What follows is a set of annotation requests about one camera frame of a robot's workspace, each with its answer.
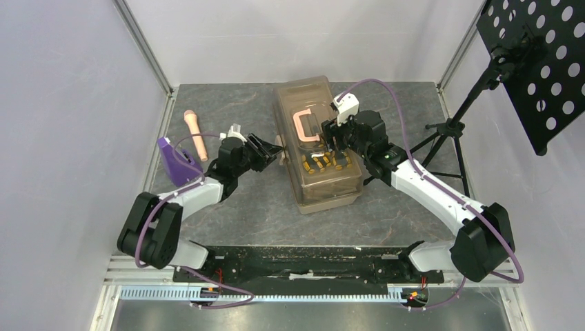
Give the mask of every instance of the white wall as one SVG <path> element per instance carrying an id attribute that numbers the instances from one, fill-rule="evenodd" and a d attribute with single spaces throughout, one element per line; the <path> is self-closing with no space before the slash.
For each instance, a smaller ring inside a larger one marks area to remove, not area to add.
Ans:
<path id="1" fill-rule="evenodd" d="M 445 91 L 451 114 L 488 62 L 478 37 Z M 582 83 L 584 73 L 576 79 Z M 535 155 L 503 86 L 484 92 L 463 122 L 473 190 L 480 201 L 498 201 L 510 214 L 534 330 L 582 330 L 585 116 L 557 135 L 544 157 Z"/>
<path id="2" fill-rule="evenodd" d="M 111 1 L 0 13 L 0 329 L 87 330 L 165 96 Z"/>
<path id="3" fill-rule="evenodd" d="M 482 0 L 128 0 L 171 84 L 439 81 Z"/>

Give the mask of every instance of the metal floor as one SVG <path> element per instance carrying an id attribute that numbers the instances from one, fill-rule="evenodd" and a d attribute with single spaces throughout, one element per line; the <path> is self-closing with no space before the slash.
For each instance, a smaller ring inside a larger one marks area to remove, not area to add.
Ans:
<path id="1" fill-rule="evenodd" d="M 431 302 L 451 289 L 432 289 Z M 511 330 L 497 288 L 465 289 L 459 300 L 427 312 L 396 303 L 254 303 L 225 310 L 198 310 L 178 301 L 120 301 L 115 331 L 307 331 L 307 330 Z"/>

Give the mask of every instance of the black perforated panel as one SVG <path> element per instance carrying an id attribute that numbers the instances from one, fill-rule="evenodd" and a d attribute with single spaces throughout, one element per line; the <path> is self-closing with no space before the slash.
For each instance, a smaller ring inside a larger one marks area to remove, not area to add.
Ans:
<path id="1" fill-rule="evenodd" d="M 546 56 L 504 83 L 534 151 L 585 110 L 583 0 L 492 0 L 477 29 L 488 50 L 511 47 L 527 32 L 544 38 Z"/>

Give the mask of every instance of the transparent plastic box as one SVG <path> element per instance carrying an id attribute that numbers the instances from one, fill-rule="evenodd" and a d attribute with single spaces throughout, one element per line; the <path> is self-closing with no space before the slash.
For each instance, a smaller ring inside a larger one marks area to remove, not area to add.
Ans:
<path id="1" fill-rule="evenodd" d="M 361 168 L 350 151 L 328 150 L 321 123 L 337 116 L 327 77 L 279 84 L 274 104 L 278 137 L 302 214 L 348 205 L 361 195 Z"/>

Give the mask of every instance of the tripod stand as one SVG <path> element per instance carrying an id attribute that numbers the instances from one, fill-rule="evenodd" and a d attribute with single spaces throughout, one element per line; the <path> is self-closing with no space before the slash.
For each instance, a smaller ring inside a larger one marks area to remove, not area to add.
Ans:
<path id="1" fill-rule="evenodd" d="M 512 75 L 517 64 L 522 62 L 522 59 L 527 53 L 529 45 L 528 39 L 523 40 L 520 44 L 521 46 L 513 52 L 503 47 L 495 48 L 492 51 L 492 60 L 487 69 L 485 69 L 484 73 L 477 80 L 477 83 L 471 88 L 467 98 L 463 101 L 461 107 L 459 107 L 453 118 L 448 118 L 445 123 L 427 124 L 425 129 L 428 130 L 435 128 L 435 133 L 410 150 L 411 153 L 414 153 L 438 137 L 437 142 L 433 144 L 424 161 L 422 161 L 422 166 L 426 167 L 433 160 L 433 157 L 435 157 L 447 138 L 453 138 L 460 174 L 447 174 L 444 172 L 431 173 L 435 176 L 460 178 L 463 182 L 463 190 L 466 196 L 469 196 L 469 184 L 467 182 L 467 174 L 463 162 L 461 143 L 459 142 L 459 138 L 463 135 L 463 129 L 465 128 L 465 124 L 461 123 L 461 118 L 483 91 L 487 89 L 494 90 L 501 82 L 505 81 Z"/>

